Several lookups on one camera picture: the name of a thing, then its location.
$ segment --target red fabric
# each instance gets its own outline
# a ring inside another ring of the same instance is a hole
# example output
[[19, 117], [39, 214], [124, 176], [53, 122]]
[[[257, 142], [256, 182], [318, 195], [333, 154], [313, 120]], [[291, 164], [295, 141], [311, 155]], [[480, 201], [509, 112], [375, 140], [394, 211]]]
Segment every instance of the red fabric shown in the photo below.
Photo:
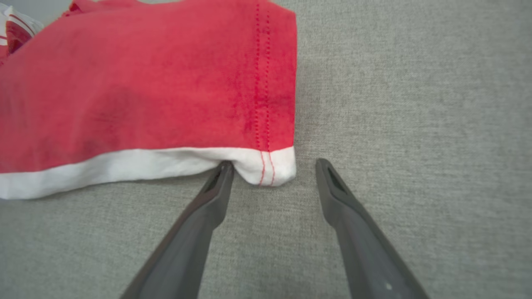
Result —
[[75, 0], [0, 67], [0, 173], [290, 147], [296, 52], [295, 14], [265, 0]]
[[7, 53], [8, 46], [0, 46], [0, 67], [4, 65], [4, 62], [7, 59]]
[[[15, 15], [10, 15], [13, 18], [18, 19], [23, 24], [24, 21], [17, 18]], [[27, 32], [25, 29], [20, 27], [18, 24], [7, 21], [5, 24], [5, 31], [7, 35], [7, 46], [8, 46], [8, 55], [15, 53], [16, 50], [18, 50], [23, 44], [25, 44], [27, 41], [31, 39], [31, 35], [29, 32]]]

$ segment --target gray fabric surface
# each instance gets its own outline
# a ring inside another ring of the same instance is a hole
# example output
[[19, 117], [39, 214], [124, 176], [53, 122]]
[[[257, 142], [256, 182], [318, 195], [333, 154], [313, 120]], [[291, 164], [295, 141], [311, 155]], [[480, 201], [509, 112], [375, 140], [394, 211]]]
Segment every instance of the gray fabric surface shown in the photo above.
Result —
[[[325, 157], [432, 298], [531, 298], [532, 2], [278, 3], [298, 22], [298, 175], [235, 180], [199, 297], [349, 296]], [[206, 178], [0, 201], [0, 297], [119, 297]]]

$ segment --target white trim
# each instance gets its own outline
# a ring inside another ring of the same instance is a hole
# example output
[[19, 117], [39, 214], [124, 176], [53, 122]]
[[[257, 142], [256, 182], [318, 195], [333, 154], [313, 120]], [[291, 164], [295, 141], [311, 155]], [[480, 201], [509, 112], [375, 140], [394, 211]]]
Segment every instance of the white trim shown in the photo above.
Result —
[[[7, 22], [7, 17], [3, 14], [0, 14], [0, 36], [7, 38], [5, 32], [5, 23]], [[0, 46], [7, 46], [7, 39], [0, 38]]]
[[[35, 20], [34, 18], [31, 18], [25, 14], [22, 14], [20, 12], [18, 12], [14, 7], [12, 6], [7, 6], [3, 3], [0, 3], [0, 12], [2, 12], [2, 14], [7, 18], [8, 21], [11, 21], [11, 22], [14, 22], [16, 23], [17, 25], [19, 25], [20, 27], [22, 27], [24, 30], [26, 30], [29, 35], [31, 37], [35, 36], [35, 34], [37, 34], [39, 31], [41, 31], [44, 26], [41, 22]], [[21, 19], [22, 21], [24, 21], [26, 25], [24, 25], [23, 23], [21, 23], [19, 20], [9, 16], [10, 14], [13, 14], [13, 15], [16, 15], [19, 19]]]
[[0, 173], [0, 198], [20, 200], [43, 197], [105, 182], [159, 179], [188, 176], [215, 168], [221, 161], [232, 161], [235, 169], [249, 183], [273, 186], [292, 180], [296, 175], [294, 148], [260, 152], [239, 147], [179, 147], [168, 149], [127, 149], [105, 153], [92, 159], [42, 171]]

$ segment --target stitched seam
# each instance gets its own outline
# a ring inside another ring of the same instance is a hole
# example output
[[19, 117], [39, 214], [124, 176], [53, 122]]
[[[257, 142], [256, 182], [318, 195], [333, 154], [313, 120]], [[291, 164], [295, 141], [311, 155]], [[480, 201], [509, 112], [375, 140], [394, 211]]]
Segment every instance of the stitched seam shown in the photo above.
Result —
[[267, 135], [267, 148], [268, 148], [268, 157], [270, 158], [270, 164], [271, 164], [271, 170], [273, 172], [271, 176], [271, 183], [270, 186], [273, 185], [273, 181], [275, 180], [275, 167], [273, 166], [273, 161], [271, 159], [271, 153], [270, 153], [270, 96], [269, 96], [269, 89], [268, 89], [268, 80], [270, 79], [270, 11], [267, 10], [266, 13], [266, 33], [268, 36], [268, 39], [266, 40], [266, 82], [265, 82], [265, 100], [266, 100], [266, 130], [268, 131]]
[[264, 171], [266, 169], [266, 164], [264, 163], [264, 157], [262, 156], [262, 151], [260, 148], [260, 142], [259, 142], [259, 56], [260, 56], [260, 49], [261, 49], [261, 32], [260, 32], [260, 23], [259, 23], [259, 12], [260, 12], [260, 4], [257, 2], [256, 10], [255, 10], [255, 20], [256, 20], [256, 42], [257, 42], [257, 52], [255, 57], [255, 139], [257, 142], [257, 149], [261, 153], [261, 160], [262, 160], [262, 174], [261, 174], [261, 180], [259, 182], [259, 186], [262, 185], [262, 180], [264, 179]]

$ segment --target white stripe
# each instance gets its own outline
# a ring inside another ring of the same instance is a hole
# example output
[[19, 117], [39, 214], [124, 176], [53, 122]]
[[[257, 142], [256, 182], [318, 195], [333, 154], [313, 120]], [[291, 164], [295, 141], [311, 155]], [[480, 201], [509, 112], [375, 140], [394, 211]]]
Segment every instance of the white stripe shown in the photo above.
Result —
[[[39, 31], [41, 31], [43, 29], [43, 24], [33, 18], [30, 18], [29, 16], [25, 15], [25, 14], [22, 14], [18, 11], [15, 10], [15, 8], [13, 8], [12, 6], [9, 6], [7, 8], [5, 8], [4, 10], [4, 15], [8, 18], [9, 21], [12, 21], [14, 23], [16, 23], [17, 25], [19, 25], [20, 27], [22, 27], [24, 30], [26, 30], [32, 37], [37, 34]], [[24, 25], [22, 22], [20, 22], [19, 20], [13, 18], [12, 16], [9, 16], [10, 14], [12, 15], [16, 15], [19, 19], [21, 19], [22, 21], [24, 21], [24, 23], [27, 24]]]
[[[5, 32], [5, 23], [7, 22], [7, 17], [3, 14], [0, 14], [0, 36], [7, 37], [7, 34]], [[0, 45], [6, 46], [7, 40], [6, 39], [0, 39]]]
[[[268, 152], [262, 152], [267, 165], [263, 185], [273, 176]], [[296, 175], [294, 148], [270, 153], [275, 167], [274, 186]], [[221, 161], [232, 161], [249, 183], [258, 185], [262, 177], [261, 152], [239, 147], [180, 147], [169, 149], [127, 149], [92, 159], [36, 172], [0, 173], [0, 198], [19, 200], [43, 197], [105, 182], [159, 179], [188, 176], [215, 168]]]

